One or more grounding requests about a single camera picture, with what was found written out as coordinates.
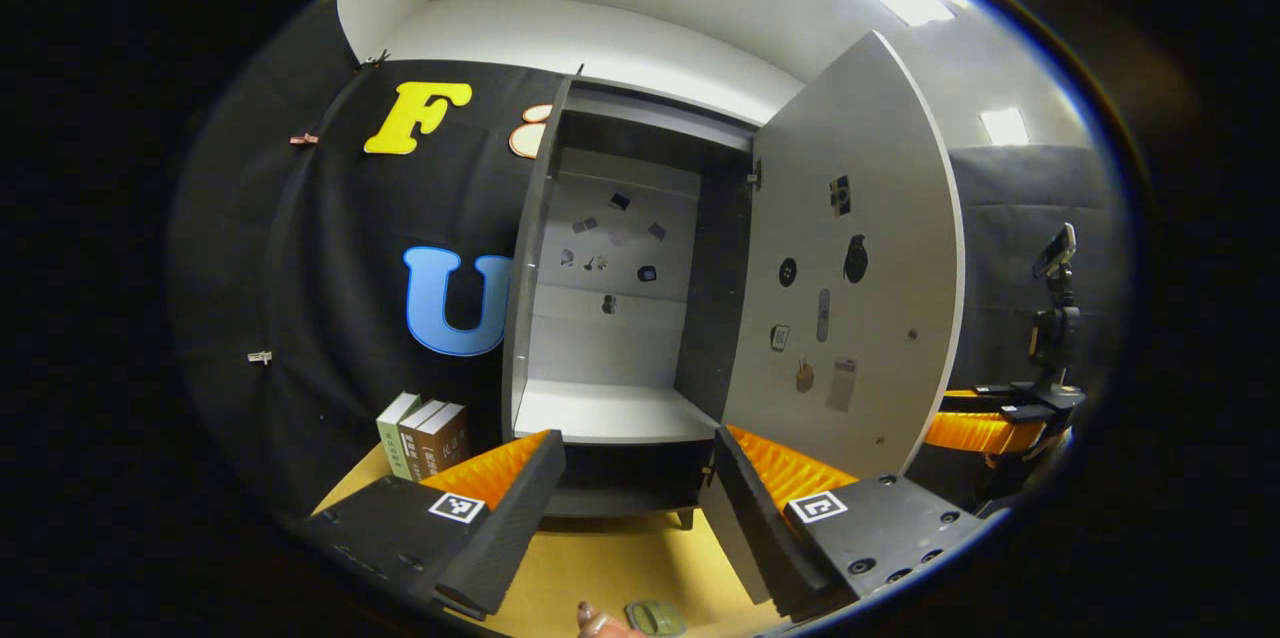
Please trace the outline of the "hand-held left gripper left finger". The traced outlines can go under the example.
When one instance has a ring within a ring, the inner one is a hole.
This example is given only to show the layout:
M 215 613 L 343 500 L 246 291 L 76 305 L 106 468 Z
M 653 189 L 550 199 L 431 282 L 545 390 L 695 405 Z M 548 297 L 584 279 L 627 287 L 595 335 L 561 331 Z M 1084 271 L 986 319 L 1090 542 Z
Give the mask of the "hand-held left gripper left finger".
M 541 430 L 425 480 L 383 477 L 315 512 L 300 534 L 417 610 L 499 611 L 566 468 Z

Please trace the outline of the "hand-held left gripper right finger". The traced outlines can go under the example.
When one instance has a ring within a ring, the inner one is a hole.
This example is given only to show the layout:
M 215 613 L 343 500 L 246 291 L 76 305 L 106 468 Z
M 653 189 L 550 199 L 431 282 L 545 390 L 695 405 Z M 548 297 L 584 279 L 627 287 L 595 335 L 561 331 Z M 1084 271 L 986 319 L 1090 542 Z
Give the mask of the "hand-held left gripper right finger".
M 754 600 L 806 623 L 877 602 L 972 548 L 1010 507 L 966 510 L 905 475 L 920 428 L 716 429 L 708 521 Z

